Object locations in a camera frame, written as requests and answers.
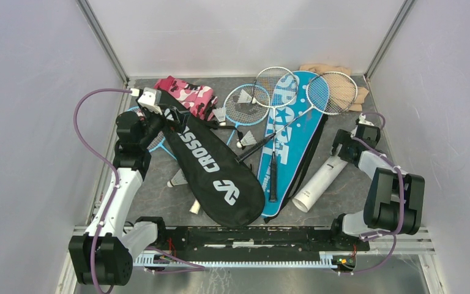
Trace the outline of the white feather shuttlecock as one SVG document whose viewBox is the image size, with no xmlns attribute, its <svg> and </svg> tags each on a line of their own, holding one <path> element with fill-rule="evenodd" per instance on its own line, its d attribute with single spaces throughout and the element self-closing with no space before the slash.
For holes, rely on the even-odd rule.
<svg viewBox="0 0 470 294">
<path fill-rule="evenodd" d="M 179 169 L 177 173 L 169 181 L 167 181 L 166 185 L 168 187 L 175 187 L 175 186 L 180 186 L 184 184 L 188 184 L 188 181 L 182 169 Z"/>
<path fill-rule="evenodd" d="M 236 146 L 240 149 L 255 145 L 257 143 L 254 135 L 252 132 L 249 130 L 240 140 L 237 141 Z"/>
<path fill-rule="evenodd" d="M 219 124 L 219 126 L 226 126 L 226 108 L 215 108 L 213 109 L 213 114 Z"/>
<path fill-rule="evenodd" d="M 256 101 L 254 97 L 249 94 L 246 90 L 241 89 L 239 92 L 239 97 L 237 98 L 237 103 L 239 104 L 255 104 Z"/>
</svg>

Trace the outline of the white shuttlecock tube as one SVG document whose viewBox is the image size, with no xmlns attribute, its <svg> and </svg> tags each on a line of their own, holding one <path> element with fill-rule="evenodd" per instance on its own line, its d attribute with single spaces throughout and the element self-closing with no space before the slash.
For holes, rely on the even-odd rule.
<svg viewBox="0 0 470 294">
<path fill-rule="evenodd" d="M 346 161 L 337 156 L 330 156 L 306 185 L 293 197 L 294 206 L 303 213 L 309 212 L 347 164 Z"/>
</svg>

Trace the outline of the black Crossway racket bag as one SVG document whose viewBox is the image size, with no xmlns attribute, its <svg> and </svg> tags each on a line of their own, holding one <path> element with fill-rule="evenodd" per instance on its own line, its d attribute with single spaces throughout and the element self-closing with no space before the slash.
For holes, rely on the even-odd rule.
<svg viewBox="0 0 470 294">
<path fill-rule="evenodd" d="M 260 181 L 207 122 L 191 115 L 182 133 L 167 140 L 203 211 L 222 227 L 253 223 L 265 206 Z"/>
</svg>

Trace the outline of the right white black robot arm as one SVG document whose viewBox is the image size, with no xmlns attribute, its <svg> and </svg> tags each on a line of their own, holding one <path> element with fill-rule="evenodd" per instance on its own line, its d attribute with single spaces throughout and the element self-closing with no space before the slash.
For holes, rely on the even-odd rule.
<svg viewBox="0 0 470 294">
<path fill-rule="evenodd" d="M 372 241 L 414 235 L 421 226 L 425 179 L 404 171 L 378 151 L 380 137 L 378 127 L 357 124 L 354 132 L 338 130 L 333 140 L 332 154 L 371 179 L 363 210 L 341 214 L 331 225 L 329 242 L 337 250 L 350 246 L 354 237 Z"/>
</svg>

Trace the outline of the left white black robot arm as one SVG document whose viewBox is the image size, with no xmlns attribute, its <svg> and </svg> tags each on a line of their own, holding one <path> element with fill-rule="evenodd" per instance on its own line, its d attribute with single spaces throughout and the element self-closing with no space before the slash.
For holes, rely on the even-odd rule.
<svg viewBox="0 0 470 294">
<path fill-rule="evenodd" d="M 71 237 L 69 242 L 78 283 L 97 288 L 123 286 L 130 280 L 135 259 L 145 248 L 157 250 L 167 244 L 162 218 L 138 220 L 127 233 L 124 225 L 149 169 L 151 154 L 147 148 L 164 127 L 175 125 L 174 119 L 171 114 L 149 111 L 143 115 L 127 111 L 116 118 L 118 139 L 113 161 L 107 163 L 112 172 L 103 203 L 85 232 Z"/>
</svg>

